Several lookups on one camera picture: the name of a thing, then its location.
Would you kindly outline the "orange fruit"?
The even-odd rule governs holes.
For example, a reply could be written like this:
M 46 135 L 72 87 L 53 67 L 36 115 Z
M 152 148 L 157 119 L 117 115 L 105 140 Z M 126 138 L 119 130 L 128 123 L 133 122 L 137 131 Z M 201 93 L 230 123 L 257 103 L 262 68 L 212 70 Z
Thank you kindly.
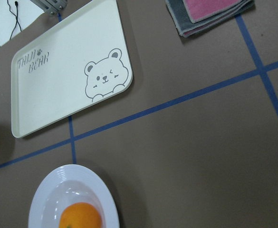
M 64 209 L 59 228 L 101 228 L 102 219 L 97 209 L 85 202 L 72 204 Z

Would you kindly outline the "cream bear tray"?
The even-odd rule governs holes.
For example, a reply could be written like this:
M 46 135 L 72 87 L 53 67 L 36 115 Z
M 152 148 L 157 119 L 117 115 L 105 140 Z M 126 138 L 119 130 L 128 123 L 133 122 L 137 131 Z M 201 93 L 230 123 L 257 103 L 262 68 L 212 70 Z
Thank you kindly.
M 118 3 L 93 0 L 11 62 L 11 132 L 22 138 L 125 91 L 133 72 Z

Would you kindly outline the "white round plate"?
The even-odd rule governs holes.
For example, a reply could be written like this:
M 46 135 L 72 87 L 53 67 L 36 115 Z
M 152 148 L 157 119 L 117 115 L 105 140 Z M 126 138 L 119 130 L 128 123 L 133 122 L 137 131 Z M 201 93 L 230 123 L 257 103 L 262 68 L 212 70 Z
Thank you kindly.
M 76 164 L 54 169 L 40 183 L 30 206 L 28 227 L 57 228 L 63 211 L 80 202 L 95 207 L 102 227 L 120 227 L 117 208 L 106 184 L 95 172 Z

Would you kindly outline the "grey cloth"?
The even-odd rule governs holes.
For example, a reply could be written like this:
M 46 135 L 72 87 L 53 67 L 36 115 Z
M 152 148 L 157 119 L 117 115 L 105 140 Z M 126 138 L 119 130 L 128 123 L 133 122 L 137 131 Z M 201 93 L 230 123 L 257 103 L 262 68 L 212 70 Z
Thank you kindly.
M 231 17 L 234 17 L 244 12 L 245 10 L 252 7 L 255 1 L 241 0 L 239 4 L 232 7 L 231 9 L 228 9 L 225 12 L 218 13 L 214 16 L 211 16 L 196 23 L 192 23 L 190 21 L 190 18 L 182 0 L 167 0 L 165 3 L 179 32 L 179 35 L 187 38 L 193 34 L 206 31 L 230 19 Z

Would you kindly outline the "pink cloth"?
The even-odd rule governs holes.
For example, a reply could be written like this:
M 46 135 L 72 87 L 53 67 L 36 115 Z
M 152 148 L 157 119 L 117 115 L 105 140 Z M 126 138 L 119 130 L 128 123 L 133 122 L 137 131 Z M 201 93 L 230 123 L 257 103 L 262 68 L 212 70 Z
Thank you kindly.
M 225 12 L 240 3 L 240 0 L 183 0 L 192 23 L 200 22 L 218 13 Z

